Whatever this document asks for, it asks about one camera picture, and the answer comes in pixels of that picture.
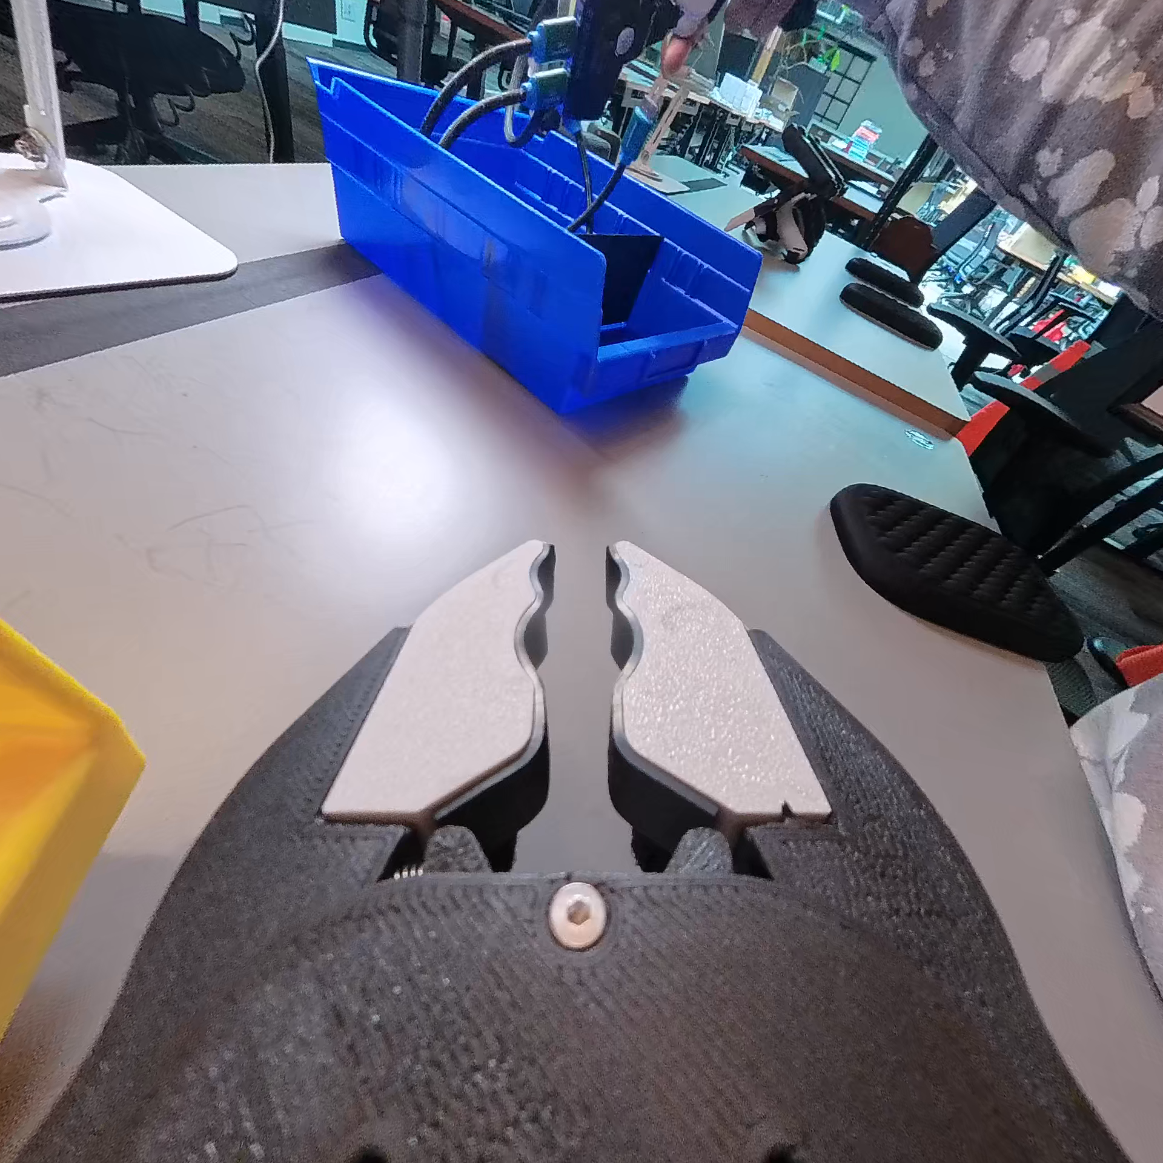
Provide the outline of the black bin divider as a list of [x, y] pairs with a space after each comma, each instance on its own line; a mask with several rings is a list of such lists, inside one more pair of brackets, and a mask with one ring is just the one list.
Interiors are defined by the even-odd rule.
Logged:
[[582, 240], [592, 251], [603, 253], [600, 325], [625, 325], [659, 256], [660, 237], [587, 231]]

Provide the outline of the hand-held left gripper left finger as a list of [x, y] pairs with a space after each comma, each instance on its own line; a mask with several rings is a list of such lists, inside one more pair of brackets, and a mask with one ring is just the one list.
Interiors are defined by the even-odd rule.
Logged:
[[525, 540], [461, 579], [404, 632], [319, 805], [326, 821], [433, 834], [545, 743], [553, 547]]

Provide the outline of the black strapped device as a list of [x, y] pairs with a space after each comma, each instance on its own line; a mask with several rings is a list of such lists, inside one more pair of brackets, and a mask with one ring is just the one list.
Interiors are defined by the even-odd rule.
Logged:
[[740, 230], [767, 253], [800, 269], [822, 244], [827, 231], [827, 211], [834, 196], [845, 191], [845, 180], [829, 162], [813, 138], [789, 124], [783, 131], [783, 149], [800, 162], [805, 180], [746, 212], [731, 219], [725, 231]]

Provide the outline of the black adapter hub with cable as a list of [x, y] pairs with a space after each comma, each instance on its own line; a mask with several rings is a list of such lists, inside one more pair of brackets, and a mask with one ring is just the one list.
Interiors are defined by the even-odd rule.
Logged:
[[666, 0], [592, 0], [576, 9], [576, 38], [568, 62], [568, 88], [558, 107], [561, 127], [576, 135], [596, 122], [619, 71], [644, 47], [659, 45], [670, 30], [682, 27], [682, 9]]

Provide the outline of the wooden model stand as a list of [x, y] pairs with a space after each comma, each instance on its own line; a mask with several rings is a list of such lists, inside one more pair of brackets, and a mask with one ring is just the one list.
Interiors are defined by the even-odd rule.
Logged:
[[629, 165], [629, 178], [634, 178], [637, 182], [654, 187], [660, 196], [678, 196], [685, 193], [685, 182], [678, 182], [671, 178], [665, 178], [660, 172], [655, 172], [655, 156], [660, 153], [660, 143], [671, 135], [671, 124], [674, 118], [682, 114], [682, 107], [688, 106], [688, 95], [692, 95], [692, 81], [688, 71], [682, 69], [682, 74], [678, 77], [659, 77], [637, 102], [638, 106], [649, 106], [655, 107], [655, 127], [638, 156], [638, 160], [634, 165]]

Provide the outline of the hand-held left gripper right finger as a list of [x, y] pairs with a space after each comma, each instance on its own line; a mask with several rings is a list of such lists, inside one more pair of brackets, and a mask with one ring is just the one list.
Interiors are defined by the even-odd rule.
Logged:
[[833, 805], [736, 612], [685, 573], [607, 548], [616, 682], [609, 796], [634, 829], [827, 821]]

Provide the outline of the blue storage bin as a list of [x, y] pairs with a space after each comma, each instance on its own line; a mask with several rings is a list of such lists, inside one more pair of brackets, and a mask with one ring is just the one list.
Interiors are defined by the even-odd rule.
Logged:
[[452, 149], [433, 138], [433, 91], [308, 62], [343, 244], [553, 415], [674, 383], [731, 354], [760, 253], [671, 200], [623, 178], [592, 222], [600, 235], [659, 235], [625, 325], [600, 325], [603, 253], [568, 224], [585, 212], [574, 142], [505, 142], [501, 114]]

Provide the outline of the black red office chair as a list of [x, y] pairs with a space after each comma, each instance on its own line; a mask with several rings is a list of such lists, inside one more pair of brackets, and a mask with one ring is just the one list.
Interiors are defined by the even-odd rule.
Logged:
[[1090, 347], [1035, 387], [975, 373], [1004, 415], [969, 452], [994, 530], [886, 485], [848, 485], [829, 503], [855, 573], [886, 605], [940, 630], [1048, 664], [1059, 698], [1086, 647], [1115, 683], [1161, 675], [1144, 647], [1108, 653], [1082, 641], [1049, 585], [1067, 563], [1161, 508], [1161, 449], [1133, 461], [1126, 442], [1161, 448], [1161, 324]]

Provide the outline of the person's right forearm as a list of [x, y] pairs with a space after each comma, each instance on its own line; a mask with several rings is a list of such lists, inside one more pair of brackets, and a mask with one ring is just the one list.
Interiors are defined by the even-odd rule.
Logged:
[[856, 0], [942, 153], [1001, 207], [1163, 307], [1158, 0]]

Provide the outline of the white tablet stand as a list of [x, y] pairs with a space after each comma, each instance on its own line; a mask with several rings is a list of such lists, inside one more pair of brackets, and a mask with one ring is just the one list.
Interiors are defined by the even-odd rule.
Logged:
[[18, 0], [21, 135], [0, 156], [2, 304], [218, 281], [237, 256], [111, 168], [67, 158], [44, 0]]

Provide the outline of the thin cable light blue plug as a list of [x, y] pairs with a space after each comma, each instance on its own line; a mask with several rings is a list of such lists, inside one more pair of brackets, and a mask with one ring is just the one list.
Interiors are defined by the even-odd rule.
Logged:
[[619, 138], [616, 165], [615, 165], [612, 178], [607, 180], [600, 193], [587, 201], [587, 211], [574, 222], [569, 231], [592, 231], [592, 222], [596, 222], [598, 211], [603, 211], [603, 204], [615, 193], [615, 187], [623, 180], [623, 173], [629, 172], [629, 165], [634, 165], [638, 160], [654, 127], [655, 127], [655, 107], [649, 107], [647, 102], [634, 107], [631, 122], [629, 122], [629, 127]]

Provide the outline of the yellow storage bin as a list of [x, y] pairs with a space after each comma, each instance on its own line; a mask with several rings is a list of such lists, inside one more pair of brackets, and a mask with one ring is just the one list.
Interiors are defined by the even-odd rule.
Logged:
[[2, 623], [2, 1037], [142, 770], [120, 716]]

